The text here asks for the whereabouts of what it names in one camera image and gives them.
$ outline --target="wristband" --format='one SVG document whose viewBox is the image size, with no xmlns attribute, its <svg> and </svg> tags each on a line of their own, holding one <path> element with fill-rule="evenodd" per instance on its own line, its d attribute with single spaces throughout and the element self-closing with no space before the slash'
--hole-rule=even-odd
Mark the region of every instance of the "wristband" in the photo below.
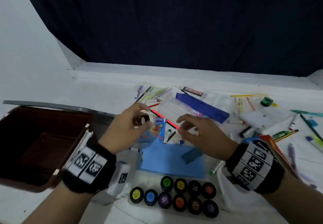
<svg viewBox="0 0 323 224">
<path fill-rule="evenodd" d="M 116 156 L 98 143 L 87 143 L 62 172 L 64 184 L 75 193 L 97 193 L 108 187 Z"/>
<path fill-rule="evenodd" d="M 256 193 L 275 192 L 285 170 L 261 137 L 245 141 L 249 143 L 241 143 L 226 162 L 227 171 L 231 174 L 230 180 Z"/>
</svg>

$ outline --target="dark backdrop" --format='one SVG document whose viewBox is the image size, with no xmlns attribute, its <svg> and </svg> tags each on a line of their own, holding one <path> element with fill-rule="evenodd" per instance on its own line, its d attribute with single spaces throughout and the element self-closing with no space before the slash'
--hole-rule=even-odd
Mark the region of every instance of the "dark backdrop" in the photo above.
<svg viewBox="0 0 323 224">
<path fill-rule="evenodd" d="M 30 0 L 86 61 L 307 76 L 323 0 Z"/>
</svg>

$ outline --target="open box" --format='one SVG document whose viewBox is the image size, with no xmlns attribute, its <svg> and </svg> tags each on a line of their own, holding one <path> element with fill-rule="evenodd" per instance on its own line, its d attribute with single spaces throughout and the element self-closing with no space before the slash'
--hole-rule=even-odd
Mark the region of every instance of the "open box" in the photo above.
<svg viewBox="0 0 323 224">
<path fill-rule="evenodd" d="M 92 124 L 90 113 L 14 108 L 0 120 L 0 184 L 32 192 L 55 187 L 60 170 Z"/>
</svg>

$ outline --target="black wristband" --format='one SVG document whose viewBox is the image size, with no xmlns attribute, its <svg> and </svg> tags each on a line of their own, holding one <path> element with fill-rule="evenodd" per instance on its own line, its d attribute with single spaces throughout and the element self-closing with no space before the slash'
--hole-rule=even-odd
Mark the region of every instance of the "black wristband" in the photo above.
<svg viewBox="0 0 323 224">
<path fill-rule="evenodd" d="M 266 143 L 265 144 L 264 143 L 265 142 L 262 140 L 257 140 L 257 142 L 254 144 L 258 146 L 260 144 L 261 150 L 264 150 L 267 153 L 270 153 L 272 155 L 270 148 Z M 227 160 L 226 167 L 229 173 L 232 173 L 234 171 L 234 169 L 236 168 L 236 166 L 239 164 L 240 160 L 246 153 L 247 148 L 248 148 L 248 144 L 241 143 L 234 151 L 232 156 Z M 264 177 L 263 181 L 257 186 L 256 189 L 254 189 L 256 193 L 259 193 L 259 194 L 273 193 L 279 188 L 281 184 L 281 180 L 284 176 L 285 170 L 273 155 L 272 157 L 273 157 L 273 160 L 272 160 L 271 168 L 268 171 L 267 175 Z M 236 177 L 232 175 L 231 180 L 234 180 L 239 186 L 243 187 L 244 189 L 248 189 L 248 184 L 246 181 L 244 181 L 242 177 L 240 176 Z"/>
<path fill-rule="evenodd" d="M 85 150 L 94 151 L 93 156 L 89 158 L 82 153 L 84 150 L 81 151 L 71 166 L 63 170 L 62 178 L 72 192 L 94 194 L 108 187 L 116 168 L 116 156 L 98 143 L 87 143 Z"/>
</svg>

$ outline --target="hand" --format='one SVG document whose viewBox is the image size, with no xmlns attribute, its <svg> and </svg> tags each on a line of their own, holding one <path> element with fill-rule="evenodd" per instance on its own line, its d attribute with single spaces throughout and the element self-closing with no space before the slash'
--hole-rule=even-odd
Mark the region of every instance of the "hand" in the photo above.
<svg viewBox="0 0 323 224">
<path fill-rule="evenodd" d="M 147 105 L 136 102 L 115 117 L 99 143 L 113 154 L 131 147 L 152 126 L 152 122 L 148 121 L 135 129 L 133 118 L 146 114 L 138 109 L 150 111 Z"/>
<path fill-rule="evenodd" d="M 204 119 L 185 114 L 180 116 L 176 122 L 182 121 L 185 122 L 181 125 L 178 133 L 211 157 L 227 161 L 238 146 L 209 118 Z M 198 135 L 188 132 L 193 127 L 197 128 Z"/>
</svg>

